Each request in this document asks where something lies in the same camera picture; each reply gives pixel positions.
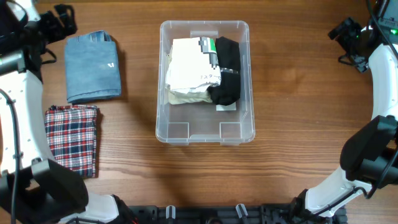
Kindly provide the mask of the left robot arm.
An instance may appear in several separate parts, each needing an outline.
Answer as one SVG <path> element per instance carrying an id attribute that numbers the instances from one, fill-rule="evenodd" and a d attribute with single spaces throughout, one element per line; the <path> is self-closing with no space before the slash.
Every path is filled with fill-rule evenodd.
<path id="1" fill-rule="evenodd" d="M 128 223 L 114 195 L 87 191 L 79 174 L 56 162 L 42 111 L 41 56 L 75 34 L 72 6 L 39 14 L 32 1 L 1 2 L 1 207 L 13 222 Z"/>

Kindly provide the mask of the black garment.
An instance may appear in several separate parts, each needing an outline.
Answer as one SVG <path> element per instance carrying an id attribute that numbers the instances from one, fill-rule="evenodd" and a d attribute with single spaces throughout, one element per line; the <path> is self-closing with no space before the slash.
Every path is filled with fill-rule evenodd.
<path id="1" fill-rule="evenodd" d="M 218 63 L 221 72 L 221 83 L 209 86 L 208 92 L 216 105 L 228 106 L 241 96 L 241 61 L 239 43 L 226 37 L 220 37 L 215 42 Z"/>

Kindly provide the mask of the blue denim jeans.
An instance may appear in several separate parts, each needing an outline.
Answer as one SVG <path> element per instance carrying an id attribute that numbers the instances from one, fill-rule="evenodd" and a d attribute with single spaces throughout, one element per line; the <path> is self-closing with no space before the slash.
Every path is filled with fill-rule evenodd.
<path id="1" fill-rule="evenodd" d="M 106 31 L 69 38 L 64 56 L 69 103 L 121 96 L 117 46 Z"/>

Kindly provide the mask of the cream cloth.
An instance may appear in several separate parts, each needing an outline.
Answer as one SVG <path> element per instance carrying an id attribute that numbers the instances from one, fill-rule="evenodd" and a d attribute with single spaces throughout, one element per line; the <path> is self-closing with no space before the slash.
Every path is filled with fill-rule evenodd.
<path id="1" fill-rule="evenodd" d="M 211 67 L 209 55 L 201 52 L 199 46 L 174 44 L 165 78 L 169 103 L 211 103 L 207 89 L 218 83 L 219 75 L 220 71 Z"/>

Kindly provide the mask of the white printed t-shirt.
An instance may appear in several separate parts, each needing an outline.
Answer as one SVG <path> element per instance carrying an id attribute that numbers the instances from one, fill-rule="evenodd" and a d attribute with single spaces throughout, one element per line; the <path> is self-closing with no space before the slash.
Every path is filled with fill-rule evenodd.
<path id="1" fill-rule="evenodd" d="M 205 92 L 221 83 L 215 40 L 209 37 L 174 39 L 165 78 L 169 90 Z"/>

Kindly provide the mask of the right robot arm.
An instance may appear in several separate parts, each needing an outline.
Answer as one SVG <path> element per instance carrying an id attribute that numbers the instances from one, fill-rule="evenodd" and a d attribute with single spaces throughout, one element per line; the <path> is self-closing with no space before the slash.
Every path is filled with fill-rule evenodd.
<path id="1" fill-rule="evenodd" d="M 397 184 L 397 1 L 367 2 L 365 27 L 345 19 L 328 36 L 345 50 L 339 63 L 371 71 L 371 121 L 342 148 L 339 167 L 316 187 L 305 189 L 290 204 L 273 209 L 287 223 L 344 223 L 344 206 L 358 196 Z"/>

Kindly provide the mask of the red plaid shirt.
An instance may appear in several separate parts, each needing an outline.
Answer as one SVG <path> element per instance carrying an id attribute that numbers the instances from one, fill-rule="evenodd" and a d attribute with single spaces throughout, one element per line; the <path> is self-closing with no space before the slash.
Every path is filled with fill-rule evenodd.
<path id="1" fill-rule="evenodd" d="M 51 106 L 45 112 L 47 142 L 55 160 L 83 178 L 96 177 L 98 108 Z"/>

